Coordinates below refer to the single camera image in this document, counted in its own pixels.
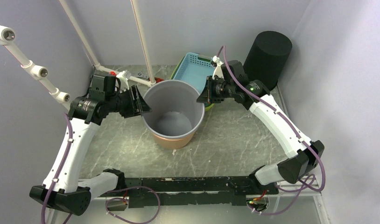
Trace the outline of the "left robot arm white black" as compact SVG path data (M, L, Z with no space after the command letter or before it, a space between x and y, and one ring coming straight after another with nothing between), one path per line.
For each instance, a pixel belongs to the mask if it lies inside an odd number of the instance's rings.
M80 181L82 163L92 138L110 113L131 118L150 111L136 85L125 87L118 76L94 75L88 94L70 103L65 115L67 129L56 160L43 183L31 188L30 197L43 210L80 216L92 199L109 191L114 196L122 195L127 187L123 172L110 168Z

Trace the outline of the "grey plastic bucket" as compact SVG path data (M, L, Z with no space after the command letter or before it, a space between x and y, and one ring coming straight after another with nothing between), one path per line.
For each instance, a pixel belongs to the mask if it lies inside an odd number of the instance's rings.
M180 80L165 80L148 89L144 100L151 112L143 114L146 127L159 137L180 139L201 125L205 109L198 103L200 93Z

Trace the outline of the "black plastic bucket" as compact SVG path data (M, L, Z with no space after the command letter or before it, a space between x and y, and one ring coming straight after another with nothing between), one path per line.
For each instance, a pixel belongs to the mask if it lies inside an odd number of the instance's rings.
M260 80L270 91L273 90L291 50L292 42L285 35L276 31L259 33L243 64L249 80Z

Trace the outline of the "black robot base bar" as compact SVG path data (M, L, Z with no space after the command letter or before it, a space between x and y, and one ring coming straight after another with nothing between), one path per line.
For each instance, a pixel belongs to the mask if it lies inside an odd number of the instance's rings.
M130 208L146 206L230 204L244 206L254 197L277 195L274 184L259 184L250 176L127 177L118 192L102 197L125 197Z

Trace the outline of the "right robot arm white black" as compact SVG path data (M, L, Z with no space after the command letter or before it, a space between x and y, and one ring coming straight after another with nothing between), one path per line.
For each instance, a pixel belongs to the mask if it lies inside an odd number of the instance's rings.
M262 193L268 184L286 181L294 184L313 170L324 151L321 141L312 141L302 133L278 106L269 89L259 80L249 81L243 65L237 60L224 64L218 57L211 60L215 68L206 78L205 87L197 98L199 103L217 104L233 98L255 115L282 146L286 158L265 165L253 172L249 187Z

